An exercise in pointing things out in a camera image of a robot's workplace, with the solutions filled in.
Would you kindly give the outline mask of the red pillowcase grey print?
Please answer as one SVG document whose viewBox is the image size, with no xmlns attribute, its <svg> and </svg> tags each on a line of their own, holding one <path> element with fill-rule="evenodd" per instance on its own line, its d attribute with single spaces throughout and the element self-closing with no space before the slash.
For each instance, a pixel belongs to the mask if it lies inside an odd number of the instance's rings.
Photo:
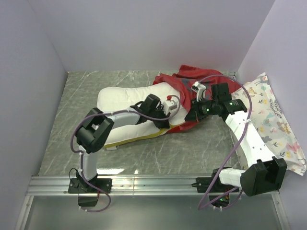
<svg viewBox="0 0 307 230">
<path fill-rule="evenodd" d="M 209 88 L 209 91 L 205 92 L 205 98 L 210 100 L 212 97 L 211 93 L 211 85 L 218 84 L 218 83 L 227 83 L 229 92 L 233 93 L 236 90 L 240 89 L 238 83 L 231 81 L 225 77 L 219 76 L 212 76 L 212 75 L 222 75 L 221 72 L 214 70 L 214 69 L 200 69 L 197 67 L 181 65 L 179 72 L 173 75 L 166 75 L 161 73 L 160 75 L 156 76 L 153 82 L 153 85 L 166 82 L 169 84 L 173 89 L 179 91 L 180 96 L 180 103 L 181 106 L 189 112 L 191 110 L 191 101 L 196 99 L 196 93 L 191 89 L 192 85 L 198 81 L 200 82 L 203 78 L 209 77 L 207 80 L 204 80 L 202 84 Z M 189 130 L 192 127 L 195 127 L 201 121 L 200 118 L 196 118 L 196 120 L 192 121 L 179 121 L 179 125 L 171 125 L 170 120 L 164 122 L 153 122 L 154 125 L 160 124 L 167 124 L 169 122 L 170 131 L 169 133 L 175 133 L 179 131 Z"/>
</svg>

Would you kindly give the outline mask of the white pillow yellow edge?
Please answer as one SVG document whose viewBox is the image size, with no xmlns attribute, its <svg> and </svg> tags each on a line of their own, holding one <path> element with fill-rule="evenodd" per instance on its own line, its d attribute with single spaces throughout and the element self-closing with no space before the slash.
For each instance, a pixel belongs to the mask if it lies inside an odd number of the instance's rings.
<svg viewBox="0 0 307 230">
<path fill-rule="evenodd" d="M 129 106 L 143 101 L 149 94 L 154 94 L 161 101 L 169 95 L 179 96 L 179 91 L 166 82 L 148 87 L 121 88 L 107 87 L 102 89 L 97 98 L 97 107 L 103 112 L 125 110 Z M 168 129 L 158 129 L 151 121 L 139 125 L 128 125 L 113 129 L 104 145 L 106 150 L 115 150 L 118 146 L 137 140 L 155 138 L 165 134 Z"/>
</svg>

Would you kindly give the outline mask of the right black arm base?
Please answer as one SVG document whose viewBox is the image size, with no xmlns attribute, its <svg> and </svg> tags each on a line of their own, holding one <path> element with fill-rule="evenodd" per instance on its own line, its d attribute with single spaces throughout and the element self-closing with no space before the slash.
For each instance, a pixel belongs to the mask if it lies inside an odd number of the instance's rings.
<svg viewBox="0 0 307 230">
<path fill-rule="evenodd" d="M 210 183 L 212 182 L 213 177 L 197 177 L 196 182 L 192 183 L 191 186 L 197 189 L 198 193 L 205 193 L 207 188 L 209 187 Z M 234 186 L 232 185 L 225 185 L 222 184 L 219 178 L 214 183 L 213 187 L 210 190 L 210 193 L 224 193 L 231 189 Z M 213 206 L 216 207 L 227 207 L 230 204 L 230 196 L 224 195 L 223 197 L 219 198 L 215 202 L 213 202 Z"/>
</svg>

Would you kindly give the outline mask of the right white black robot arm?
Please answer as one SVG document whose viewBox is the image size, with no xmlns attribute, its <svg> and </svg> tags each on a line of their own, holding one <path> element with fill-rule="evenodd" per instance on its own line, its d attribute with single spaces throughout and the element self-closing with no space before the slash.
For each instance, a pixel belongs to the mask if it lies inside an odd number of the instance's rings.
<svg viewBox="0 0 307 230">
<path fill-rule="evenodd" d="M 217 169 L 213 172 L 212 188 L 221 192 L 227 186 L 238 187 L 248 196 L 255 196 L 281 188 L 287 164 L 278 159 L 266 146 L 256 128 L 249 120 L 248 110 L 240 99 L 233 99 L 227 83 L 211 86 L 211 99 L 204 98 L 206 87 L 199 82 L 193 85 L 197 97 L 191 101 L 186 121 L 202 121 L 217 115 L 237 138 L 237 147 L 243 150 L 248 163 L 246 170 L 233 168 Z"/>
</svg>

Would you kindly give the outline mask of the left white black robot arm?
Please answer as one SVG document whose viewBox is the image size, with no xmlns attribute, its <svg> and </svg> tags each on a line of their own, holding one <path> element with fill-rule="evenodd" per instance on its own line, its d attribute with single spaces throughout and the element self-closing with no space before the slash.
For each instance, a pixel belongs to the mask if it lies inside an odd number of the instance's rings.
<svg viewBox="0 0 307 230">
<path fill-rule="evenodd" d="M 79 123 L 70 140 L 73 153 L 80 155 L 80 166 L 77 178 L 80 188 L 86 193 L 96 189 L 97 152 L 105 145 L 111 131 L 128 125 L 140 125 L 151 121 L 157 128 L 170 128 L 169 120 L 179 108 L 171 101 L 172 95 L 164 102 L 154 94 L 145 100 L 119 111 L 103 112 L 92 108 Z"/>
</svg>

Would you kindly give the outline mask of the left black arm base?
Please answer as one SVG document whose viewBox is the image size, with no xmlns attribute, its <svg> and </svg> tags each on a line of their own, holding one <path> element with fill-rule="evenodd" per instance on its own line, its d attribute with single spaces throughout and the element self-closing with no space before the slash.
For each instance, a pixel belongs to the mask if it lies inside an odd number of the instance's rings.
<svg viewBox="0 0 307 230">
<path fill-rule="evenodd" d="M 78 206 L 85 212 L 97 213 L 108 209 L 111 205 L 111 188 L 111 178 L 101 179 L 96 175 L 91 180 L 85 181 L 76 168 L 69 171 L 68 194 L 78 195 Z M 105 195 L 108 198 L 107 204 L 101 209 L 94 209 L 100 195 Z"/>
</svg>

